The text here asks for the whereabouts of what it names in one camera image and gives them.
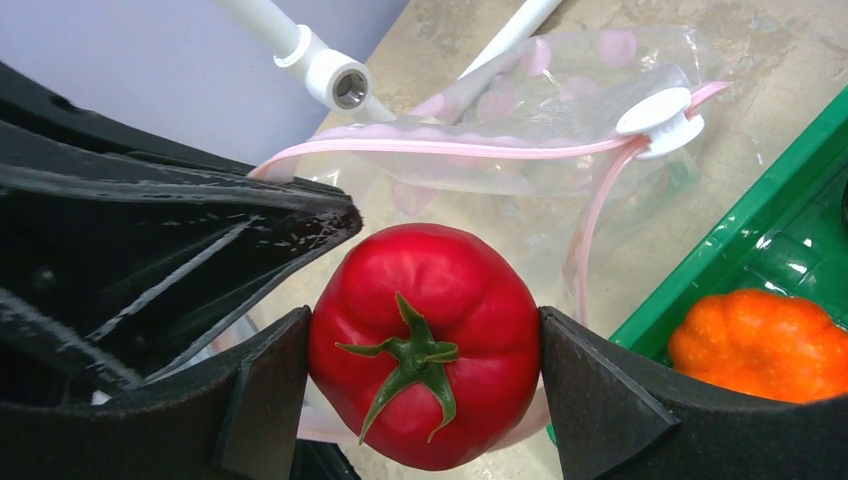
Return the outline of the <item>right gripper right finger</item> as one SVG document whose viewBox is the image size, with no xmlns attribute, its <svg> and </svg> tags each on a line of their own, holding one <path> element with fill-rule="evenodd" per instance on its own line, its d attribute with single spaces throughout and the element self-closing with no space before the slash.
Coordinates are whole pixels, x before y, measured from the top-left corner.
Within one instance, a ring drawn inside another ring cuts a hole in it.
<svg viewBox="0 0 848 480">
<path fill-rule="evenodd" d="M 542 374 L 567 479 L 843 479 L 847 400 L 788 404 L 679 374 L 552 307 Z"/>
</svg>

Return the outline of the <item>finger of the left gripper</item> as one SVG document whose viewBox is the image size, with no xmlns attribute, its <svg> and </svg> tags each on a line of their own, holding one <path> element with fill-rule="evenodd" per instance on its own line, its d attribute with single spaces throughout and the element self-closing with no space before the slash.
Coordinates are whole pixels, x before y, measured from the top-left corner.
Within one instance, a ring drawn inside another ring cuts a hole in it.
<svg viewBox="0 0 848 480">
<path fill-rule="evenodd" d="M 248 170 L 3 66 L 2 399 L 53 407 L 158 380 L 361 230 L 341 190 Z"/>
</svg>

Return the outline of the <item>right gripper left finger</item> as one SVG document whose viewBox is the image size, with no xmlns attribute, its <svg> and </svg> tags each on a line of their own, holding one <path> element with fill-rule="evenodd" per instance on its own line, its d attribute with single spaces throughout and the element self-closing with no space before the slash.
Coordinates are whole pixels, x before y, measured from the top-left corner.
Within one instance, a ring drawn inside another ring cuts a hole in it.
<svg viewBox="0 0 848 480">
<path fill-rule="evenodd" d="M 5 479 L 285 479 L 310 310 L 99 406 L 1 406 Z"/>
</svg>

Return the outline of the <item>red tomato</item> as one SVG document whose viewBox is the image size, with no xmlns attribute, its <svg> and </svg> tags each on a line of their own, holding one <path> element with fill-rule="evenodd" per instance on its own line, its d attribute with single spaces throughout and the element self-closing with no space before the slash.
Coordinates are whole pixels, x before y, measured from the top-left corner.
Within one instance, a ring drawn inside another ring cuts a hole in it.
<svg viewBox="0 0 848 480">
<path fill-rule="evenodd" d="M 533 296 L 453 227 L 392 226 L 350 250 L 315 305 L 308 357 L 355 438 L 408 467 L 464 465 L 548 420 Z"/>
</svg>

